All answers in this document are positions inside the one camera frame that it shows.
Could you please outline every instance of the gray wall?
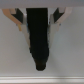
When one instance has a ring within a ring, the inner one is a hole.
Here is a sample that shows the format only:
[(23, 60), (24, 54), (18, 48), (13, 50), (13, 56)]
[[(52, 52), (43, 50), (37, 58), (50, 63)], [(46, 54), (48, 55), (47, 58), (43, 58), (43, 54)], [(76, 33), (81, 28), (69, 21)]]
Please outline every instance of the gray wall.
[(83, 77), (84, 8), (74, 8), (56, 32), (47, 67), (42, 72), (35, 69), (22, 32), (0, 10), (0, 76)]

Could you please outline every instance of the black object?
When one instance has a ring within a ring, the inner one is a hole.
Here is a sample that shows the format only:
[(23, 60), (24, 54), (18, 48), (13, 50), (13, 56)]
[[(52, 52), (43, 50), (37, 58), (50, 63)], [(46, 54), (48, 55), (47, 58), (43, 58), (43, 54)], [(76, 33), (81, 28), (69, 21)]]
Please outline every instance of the black object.
[(16, 14), (12, 14), (16, 19), (23, 23), (23, 13), (17, 8)]
[(56, 11), (54, 12), (53, 16), (54, 16), (54, 22), (56, 22), (64, 13), (59, 13), (59, 8), (56, 9)]
[(30, 52), (34, 58), (36, 69), (44, 70), (49, 56), (47, 28), (47, 8), (27, 8), (27, 23), (30, 32)]

